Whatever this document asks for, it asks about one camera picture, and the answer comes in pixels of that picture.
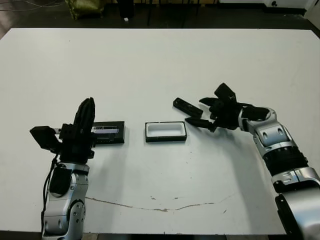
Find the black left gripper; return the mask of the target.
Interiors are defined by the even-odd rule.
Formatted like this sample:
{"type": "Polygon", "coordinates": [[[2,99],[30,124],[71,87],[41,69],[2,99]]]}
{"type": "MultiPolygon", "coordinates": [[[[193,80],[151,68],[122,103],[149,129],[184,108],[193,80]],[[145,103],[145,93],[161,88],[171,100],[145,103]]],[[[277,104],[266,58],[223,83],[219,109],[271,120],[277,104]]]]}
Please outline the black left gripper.
{"type": "Polygon", "coordinates": [[[55,153],[60,155],[61,162],[85,165],[94,157],[94,119],[95,101],[92,97],[86,98],[78,107],[73,124],[64,123],[59,131],[61,142],[58,142],[55,153]]]}

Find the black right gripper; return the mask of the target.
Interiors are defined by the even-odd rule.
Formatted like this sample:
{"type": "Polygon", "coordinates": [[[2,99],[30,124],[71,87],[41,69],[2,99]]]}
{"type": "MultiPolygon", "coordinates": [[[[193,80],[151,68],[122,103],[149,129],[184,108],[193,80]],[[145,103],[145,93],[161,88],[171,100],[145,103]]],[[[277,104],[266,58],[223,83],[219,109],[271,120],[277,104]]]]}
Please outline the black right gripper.
{"type": "Polygon", "coordinates": [[[190,125],[207,129],[212,133],[217,128],[235,130],[239,127],[238,117],[242,107],[236,99],[223,101],[215,97],[204,97],[199,102],[209,106],[209,111],[211,112],[210,118],[214,122],[196,117],[188,117],[185,121],[190,125]]]}

